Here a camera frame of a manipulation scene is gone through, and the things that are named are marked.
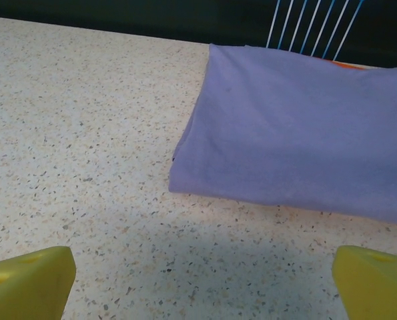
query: speckled surface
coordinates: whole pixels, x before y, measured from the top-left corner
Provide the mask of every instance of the speckled surface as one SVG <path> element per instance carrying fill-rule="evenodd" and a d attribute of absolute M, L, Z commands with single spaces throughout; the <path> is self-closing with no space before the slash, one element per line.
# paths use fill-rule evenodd
<path fill-rule="evenodd" d="M 345 319 L 339 245 L 397 226 L 167 191 L 206 45 L 0 19 L 0 260 L 77 263 L 64 319 Z"/>

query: folded cloth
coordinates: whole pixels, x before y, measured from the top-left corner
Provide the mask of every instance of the folded cloth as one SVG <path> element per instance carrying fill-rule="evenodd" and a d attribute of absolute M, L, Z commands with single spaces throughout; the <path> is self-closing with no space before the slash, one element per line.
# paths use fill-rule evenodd
<path fill-rule="evenodd" d="M 397 223 L 397 69 L 210 45 L 169 190 Z"/>

